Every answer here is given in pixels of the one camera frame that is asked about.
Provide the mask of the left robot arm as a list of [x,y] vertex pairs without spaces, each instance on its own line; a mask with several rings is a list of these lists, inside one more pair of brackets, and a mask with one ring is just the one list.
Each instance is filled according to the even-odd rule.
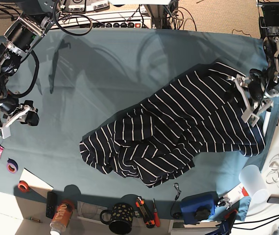
[[249,75],[228,76],[240,92],[245,111],[241,118],[254,127],[260,115],[273,106],[279,96],[279,1],[257,1],[259,31],[267,67],[250,69]]

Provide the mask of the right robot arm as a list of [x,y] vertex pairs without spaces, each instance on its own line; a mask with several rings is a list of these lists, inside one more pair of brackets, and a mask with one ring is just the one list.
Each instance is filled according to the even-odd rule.
[[[38,109],[33,101],[19,100],[27,96],[34,88],[40,62],[34,52],[35,46],[46,36],[56,22],[56,0],[17,0],[21,14],[4,34],[6,41],[0,44],[0,138],[10,137],[10,126],[18,121],[21,124],[37,126],[39,123]],[[6,84],[20,65],[32,56],[35,71],[29,88],[23,92],[13,92]]]

